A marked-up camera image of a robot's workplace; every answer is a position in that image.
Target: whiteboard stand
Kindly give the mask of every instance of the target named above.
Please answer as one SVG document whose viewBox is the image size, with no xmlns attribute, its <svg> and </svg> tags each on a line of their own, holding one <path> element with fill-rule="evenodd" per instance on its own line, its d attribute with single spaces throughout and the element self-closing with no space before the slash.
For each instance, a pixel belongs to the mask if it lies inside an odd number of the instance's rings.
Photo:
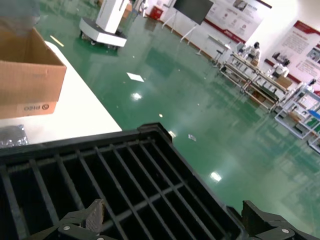
<svg viewBox="0 0 320 240">
<path fill-rule="evenodd" d="M 199 55 L 199 56 L 201 55 L 202 49 L 204 49 L 204 48 L 206 47 L 208 40 L 209 40 L 209 37 L 207 37 L 207 38 L 205 39 L 205 41 L 204 41 L 204 43 L 203 43 L 203 46 L 200 47 L 199 51 L 196 53 L 197 55 Z"/>
<path fill-rule="evenodd" d="M 192 32 L 196 29 L 196 27 L 197 27 L 197 24 L 195 24 L 194 27 L 191 28 L 191 30 L 188 31 L 188 32 L 181 38 L 180 43 L 182 43 L 182 41 L 183 41 L 189 34 L 192 34 Z"/>
<path fill-rule="evenodd" d="M 178 10 L 175 11 L 174 14 L 172 14 L 172 16 L 170 16 L 167 21 L 165 21 L 163 24 L 162 24 L 162 29 L 165 27 L 165 25 L 167 25 L 171 19 L 173 19 L 173 25 L 172 25 L 172 28 L 171 28 L 171 33 L 174 31 L 174 28 L 175 28 L 175 24 L 176 24 L 176 18 L 177 18 L 177 13 L 178 13 Z"/>
</svg>

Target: stool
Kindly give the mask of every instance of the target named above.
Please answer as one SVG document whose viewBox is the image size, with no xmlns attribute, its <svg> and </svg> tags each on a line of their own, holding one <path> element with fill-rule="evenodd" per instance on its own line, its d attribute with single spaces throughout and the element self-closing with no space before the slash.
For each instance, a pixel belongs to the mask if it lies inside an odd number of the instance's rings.
<svg viewBox="0 0 320 240">
<path fill-rule="evenodd" d="M 218 61 L 221 58 L 221 56 L 224 54 L 220 50 L 217 50 L 216 52 L 217 52 L 217 54 L 216 54 L 215 58 L 211 60 L 211 62 L 214 64 L 213 65 L 214 68 L 216 68 L 218 66 L 218 63 L 219 63 Z"/>
</svg>

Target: cardboard box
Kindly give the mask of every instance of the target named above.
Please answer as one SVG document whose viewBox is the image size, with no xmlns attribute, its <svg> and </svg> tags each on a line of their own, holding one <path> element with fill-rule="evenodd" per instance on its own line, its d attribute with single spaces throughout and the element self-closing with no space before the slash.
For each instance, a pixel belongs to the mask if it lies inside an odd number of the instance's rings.
<svg viewBox="0 0 320 240">
<path fill-rule="evenodd" d="M 52 114 L 66 70 L 35 28 L 0 32 L 0 119 Z"/>
<path fill-rule="evenodd" d="M 256 66 L 258 66 L 258 64 L 259 64 L 259 61 L 257 61 L 257 60 L 252 60 L 252 61 L 251 61 L 251 64 L 256 67 Z"/>
<path fill-rule="evenodd" d="M 132 12 L 132 5 L 131 5 L 131 3 L 129 2 L 128 5 L 126 6 L 125 10 L 124 10 L 124 13 L 123 13 L 122 17 L 123 17 L 124 19 L 126 19 L 131 12 Z"/>
<path fill-rule="evenodd" d="M 288 89 L 292 85 L 292 81 L 284 76 L 278 77 L 275 81 L 285 89 Z"/>
<path fill-rule="evenodd" d="M 264 96 L 262 96 L 259 92 L 257 92 L 257 91 L 254 91 L 253 93 L 252 93 L 252 96 L 250 97 L 250 99 L 252 100 L 252 101 L 254 101 L 255 103 L 257 103 L 258 105 L 260 105 L 261 103 L 263 103 L 265 100 L 266 100 L 266 98 L 264 97 Z"/>
</svg>

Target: monitor screen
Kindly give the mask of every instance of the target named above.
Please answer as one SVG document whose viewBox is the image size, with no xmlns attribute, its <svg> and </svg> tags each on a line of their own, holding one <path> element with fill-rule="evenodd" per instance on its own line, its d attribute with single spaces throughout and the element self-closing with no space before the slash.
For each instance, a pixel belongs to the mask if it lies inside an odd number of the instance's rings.
<svg viewBox="0 0 320 240">
<path fill-rule="evenodd" d="M 213 4 L 210 0 L 176 0 L 173 7 L 200 25 Z"/>
</svg>

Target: display board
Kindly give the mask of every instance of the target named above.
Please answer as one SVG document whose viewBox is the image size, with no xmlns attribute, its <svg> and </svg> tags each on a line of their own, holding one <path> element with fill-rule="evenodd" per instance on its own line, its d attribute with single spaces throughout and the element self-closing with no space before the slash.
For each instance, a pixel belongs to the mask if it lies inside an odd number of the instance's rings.
<svg viewBox="0 0 320 240">
<path fill-rule="evenodd" d="M 320 91 L 319 31 L 297 21 L 265 61 L 273 65 L 277 62 L 276 59 L 278 62 L 285 59 L 291 61 L 288 66 L 289 77 L 297 83 L 309 83 L 312 79 L 317 79 L 318 82 L 313 88 L 316 92 Z"/>
<path fill-rule="evenodd" d="M 212 0 L 205 22 L 236 43 L 246 43 L 272 6 L 261 0 Z"/>
<path fill-rule="evenodd" d="M 212 5 L 210 0 L 176 0 L 173 7 L 200 25 Z"/>
</svg>

